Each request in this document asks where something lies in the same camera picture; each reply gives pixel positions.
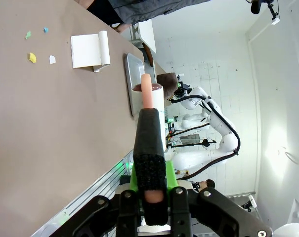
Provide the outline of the aluminium table frame rail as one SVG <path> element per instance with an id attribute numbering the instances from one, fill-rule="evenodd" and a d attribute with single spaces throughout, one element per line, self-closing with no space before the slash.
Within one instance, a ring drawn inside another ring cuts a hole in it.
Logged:
<path id="1" fill-rule="evenodd" d="M 104 173 L 92 185 L 84 190 L 79 196 L 72 200 L 66 207 L 40 227 L 31 237 L 48 237 L 74 214 L 76 214 L 93 197 L 101 195 L 111 199 L 114 196 L 115 189 L 120 184 L 120 177 L 130 175 L 133 166 L 133 151 L 130 151 L 109 171 Z"/>

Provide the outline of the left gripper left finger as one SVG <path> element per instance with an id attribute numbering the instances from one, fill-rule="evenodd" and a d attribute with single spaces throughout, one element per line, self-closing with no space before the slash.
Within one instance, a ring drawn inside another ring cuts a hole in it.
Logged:
<path id="1" fill-rule="evenodd" d="M 137 237 L 140 224 L 136 192 L 123 189 L 109 199 L 95 196 L 65 223 L 65 237 L 105 237 L 112 230 L 116 237 Z"/>

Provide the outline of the dark haired background person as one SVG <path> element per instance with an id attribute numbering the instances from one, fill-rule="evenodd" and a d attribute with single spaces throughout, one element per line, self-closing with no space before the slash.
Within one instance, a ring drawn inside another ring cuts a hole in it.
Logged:
<path id="1" fill-rule="evenodd" d="M 200 182 L 193 182 L 192 187 L 195 191 L 200 192 L 201 190 L 207 187 L 215 188 L 215 182 L 212 179 L 207 179 Z"/>

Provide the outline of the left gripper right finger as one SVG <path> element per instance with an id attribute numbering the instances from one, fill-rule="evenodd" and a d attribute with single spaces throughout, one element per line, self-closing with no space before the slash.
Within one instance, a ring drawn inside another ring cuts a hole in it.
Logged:
<path id="1" fill-rule="evenodd" d="M 219 237 L 272 237 L 273 231 L 213 188 L 196 193 L 176 186 L 173 163 L 166 162 L 170 199 L 171 237 L 193 237 L 192 218 Z"/>

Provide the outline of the white board panel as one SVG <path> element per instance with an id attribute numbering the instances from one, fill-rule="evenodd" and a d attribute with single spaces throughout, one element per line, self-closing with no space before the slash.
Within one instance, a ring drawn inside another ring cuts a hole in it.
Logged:
<path id="1" fill-rule="evenodd" d="M 149 47 L 151 51 L 156 53 L 152 20 L 150 19 L 133 25 L 131 28 L 131 40 L 132 42 L 145 43 L 145 45 Z"/>

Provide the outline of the silver metal baking tray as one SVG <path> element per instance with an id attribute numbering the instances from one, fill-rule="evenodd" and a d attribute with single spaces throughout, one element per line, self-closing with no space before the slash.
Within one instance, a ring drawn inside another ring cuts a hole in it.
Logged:
<path id="1" fill-rule="evenodd" d="M 124 66 L 126 81 L 128 87 L 128 97 L 131 115 L 134 116 L 134 108 L 132 102 L 132 89 L 137 84 L 141 84 L 141 76 L 145 74 L 144 64 L 141 59 L 137 58 L 131 53 L 124 57 Z"/>

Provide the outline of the brown towel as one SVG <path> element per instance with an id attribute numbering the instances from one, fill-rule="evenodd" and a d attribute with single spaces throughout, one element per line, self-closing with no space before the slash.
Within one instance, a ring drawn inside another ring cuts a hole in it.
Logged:
<path id="1" fill-rule="evenodd" d="M 178 79 L 175 73 L 157 75 L 157 83 L 163 87 L 164 99 L 170 98 L 178 89 Z"/>

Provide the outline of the white paper sheet roll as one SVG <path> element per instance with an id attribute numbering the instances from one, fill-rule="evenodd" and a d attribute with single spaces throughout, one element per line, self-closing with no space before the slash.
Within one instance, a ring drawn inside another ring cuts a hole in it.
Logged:
<path id="1" fill-rule="evenodd" d="M 111 64 L 107 31 L 71 36 L 73 69 L 93 67 L 95 73 Z"/>

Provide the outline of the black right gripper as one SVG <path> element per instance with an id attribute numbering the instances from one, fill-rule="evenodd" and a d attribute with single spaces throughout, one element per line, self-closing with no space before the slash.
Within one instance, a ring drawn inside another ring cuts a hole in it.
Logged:
<path id="1" fill-rule="evenodd" d="M 174 92 L 174 96 L 176 97 L 176 99 L 181 99 L 183 97 L 188 96 L 191 91 L 192 91 L 192 88 L 190 87 L 190 85 L 187 85 L 187 84 L 183 83 L 182 81 L 180 81 L 178 83 L 177 90 Z"/>

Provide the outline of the person's dark grey torso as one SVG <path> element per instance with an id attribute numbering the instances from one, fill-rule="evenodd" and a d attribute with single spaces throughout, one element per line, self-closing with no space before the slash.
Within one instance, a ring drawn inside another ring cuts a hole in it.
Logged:
<path id="1" fill-rule="evenodd" d="M 94 0 L 87 10 L 107 25 L 136 24 L 210 0 Z"/>

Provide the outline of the black ceiling microphone mount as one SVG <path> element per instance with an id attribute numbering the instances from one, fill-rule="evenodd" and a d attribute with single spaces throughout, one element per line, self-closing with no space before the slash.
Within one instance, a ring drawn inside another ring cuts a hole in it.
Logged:
<path id="1" fill-rule="evenodd" d="M 251 13 L 255 14 L 255 15 L 260 13 L 261 5 L 263 3 L 267 4 L 267 7 L 268 7 L 268 9 L 271 13 L 271 16 L 272 16 L 271 24 L 276 25 L 277 23 L 280 22 L 279 12 L 275 11 L 273 9 L 273 7 L 274 7 L 273 3 L 274 3 L 275 0 L 245 0 L 245 1 L 249 4 L 251 4 Z"/>

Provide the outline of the black tripod stand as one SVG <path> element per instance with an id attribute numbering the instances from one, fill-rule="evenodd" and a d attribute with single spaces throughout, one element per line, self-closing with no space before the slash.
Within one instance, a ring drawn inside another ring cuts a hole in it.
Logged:
<path id="1" fill-rule="evenodd" d="M 192 131 L 192 130 L 203 130 L 203 129 L 209 129 L 210 124 L 207 122 L 203 125 L 196 126 L 190 129 L 186 129 L 183 131 L 170 131 L 168 135 L 166 136 L 166 147 L 167 148 L 179 148 L 179 147 L 189 147 L 189 146 L 204 146 L 205 148 L 208 148 L 211 144 L 215 144 L 216 141 L 214 139 L 208 140 L 207 138 L 204 138 L 203 140 L 197 139 L 197 138 L 189 138 L 189 139 L 178 139 L 176 141 L 171 141 L 171 139 L 175 136 L 181 135 L 183 133 Z"/>

